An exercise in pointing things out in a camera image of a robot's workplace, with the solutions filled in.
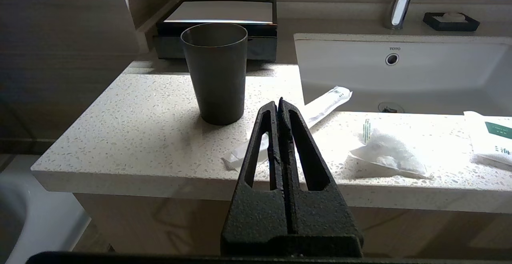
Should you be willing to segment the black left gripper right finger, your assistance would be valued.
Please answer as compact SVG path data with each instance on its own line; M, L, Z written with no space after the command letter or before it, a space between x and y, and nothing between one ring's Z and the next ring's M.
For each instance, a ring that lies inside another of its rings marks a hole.
M363 236L296 106L279 101L279 149L293 256L362 257Z

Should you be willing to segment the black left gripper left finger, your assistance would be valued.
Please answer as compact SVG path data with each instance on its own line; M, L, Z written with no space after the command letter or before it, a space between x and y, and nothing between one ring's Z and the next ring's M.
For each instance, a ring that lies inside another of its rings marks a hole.
M268 134L269 190L254 189L263 135ZM287 233L284 184L278 143L275 102L263 105L256 116L238 181L221 233L223 256L269 255L270 242Z

